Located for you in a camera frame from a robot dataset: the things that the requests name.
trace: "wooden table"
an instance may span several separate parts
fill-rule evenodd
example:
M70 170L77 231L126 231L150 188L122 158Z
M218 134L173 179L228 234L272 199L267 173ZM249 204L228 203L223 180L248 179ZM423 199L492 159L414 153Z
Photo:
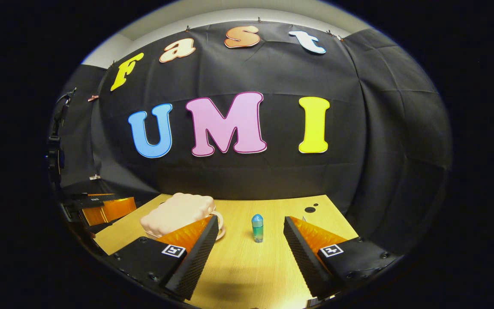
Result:
M170 195L155 199L96 234L96 242L113 254L145 232L140 218L156 209ZM226 234L209 254L191 303L202 309L302 309L312 299L283 235L286 216L302 219L345 239L358 237L326 195L286 200L215 200L224 217ZM306 207L316 209L313 213ZM251 218L264 218L264 241L253 241Z

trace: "cup handle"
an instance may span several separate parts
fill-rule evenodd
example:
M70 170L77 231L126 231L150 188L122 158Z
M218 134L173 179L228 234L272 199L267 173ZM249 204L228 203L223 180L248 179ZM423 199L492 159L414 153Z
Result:
M218 217L218 229L220 230L220 234L216 237L216 240L219 240L225 233L225 230L222 228L224 226L224 218L222 218L222 215L216 210L213 210L211 214Z

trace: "cup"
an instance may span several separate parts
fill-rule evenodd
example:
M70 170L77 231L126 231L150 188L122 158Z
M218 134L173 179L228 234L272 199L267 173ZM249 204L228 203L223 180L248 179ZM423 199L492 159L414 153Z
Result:
M185 227L210 215L218 217L219 233L216 240L224 236L224 219L216 211L210 196L176 193L156 209L141 218L141 225L147 236L154 240L172 231Z

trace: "blue bottle cap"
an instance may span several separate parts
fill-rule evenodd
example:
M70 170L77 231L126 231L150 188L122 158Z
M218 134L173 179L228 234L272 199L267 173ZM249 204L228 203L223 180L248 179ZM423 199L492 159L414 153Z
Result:
M258 213L251 219L253 227L262 227L262 215Z

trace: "small bottle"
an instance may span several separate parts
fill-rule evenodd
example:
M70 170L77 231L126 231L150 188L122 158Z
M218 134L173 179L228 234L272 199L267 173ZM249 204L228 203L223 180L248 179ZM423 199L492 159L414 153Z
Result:
M253 237L255 237L255 242L262 242L264 237L264 224L262 215L258 213L251 219L251 224L253 225Z

